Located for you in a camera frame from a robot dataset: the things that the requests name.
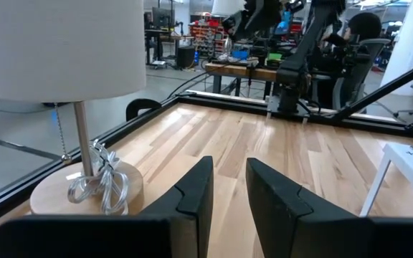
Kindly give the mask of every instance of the wooden lamp base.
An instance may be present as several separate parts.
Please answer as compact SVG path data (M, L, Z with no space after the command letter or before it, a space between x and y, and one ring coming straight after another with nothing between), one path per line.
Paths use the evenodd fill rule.
M77 163L63 168L48 176L34 189L29 204L33 214L43 215L103 215L100 210L102 196L90 197L80 204L68 201L67 192L72 181L81 176L82 163ZM135 215L141 211L144 203L143 177L134 166L121 162L117 169L127 175L130 188L127 202L128 213Z

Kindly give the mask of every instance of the lamp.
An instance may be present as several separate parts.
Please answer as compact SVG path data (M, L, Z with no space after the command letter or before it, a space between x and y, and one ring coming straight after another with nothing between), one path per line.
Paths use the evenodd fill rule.
M97 142L89 145L84 106L85 100L145 86L142 38L143 0L0 0L0 99L73 102L75 109L82 163L36 187L30 199L34 213L99 214L117 198L113 191L119 190L126 204L142 195L142 176L134 167L119 163ZM96 158L106 169L97 169ZM72 196L72 184L89 198ZM108 202L98 194L98 184L107 187Z
M244 5L244 0L214 0L212 14L229 16L239 10L243 10Z

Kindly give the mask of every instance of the storage rack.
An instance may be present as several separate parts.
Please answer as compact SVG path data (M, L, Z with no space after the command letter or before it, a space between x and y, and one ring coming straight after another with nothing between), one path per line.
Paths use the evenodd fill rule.
M227 34L220 26L221 17L204 16L203 22L190 24L190 34L195 37L194 45L200 57L215 57L223 53Z

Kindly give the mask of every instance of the wooden tabletop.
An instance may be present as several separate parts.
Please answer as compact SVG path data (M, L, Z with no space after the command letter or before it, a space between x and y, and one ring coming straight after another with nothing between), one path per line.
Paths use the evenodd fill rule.
M147 206L203 156L214 159L211 258L263 257L248 204L245 160L255 157L359 214L387 143L413 139L177 104L111 147L143 175ZM29 210L19 207L11 216ZM391 165L371 216L413 216L413 187Z
M169 36L167 35L163 35L161 36L161 39L168 39ZM175 40L191 40L191 39L195 39L193 36L180 36L180 35L175 35L175 36L171 36L171 39L175 39Z
M145 29L144 32L160 33L160 34L170 34L169 31L164 31L160 29Z
M250 70L248 70L246 67L237 65L224 66L223 64L209 63L205 65L205 70L212 75L230 75L243 78L248 78L250 76ZM252 78L254 80L274 82L277 80L277 71L259 68L252 72Z

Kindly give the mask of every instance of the pull chain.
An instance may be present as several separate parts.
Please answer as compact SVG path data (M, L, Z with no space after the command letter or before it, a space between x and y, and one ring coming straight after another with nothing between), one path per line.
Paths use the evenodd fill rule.
M65 145L65 138L63 137L63 129L62 129L62 122L60 122L60 113L58 112L58 104L54 103L55 112L57 114L57 124L58 129L60 131L60 140L62 141L62 148L63 148L63 155L62 155L62 162L64 164L70 164L72 162L70 154L66 152L66 145Z

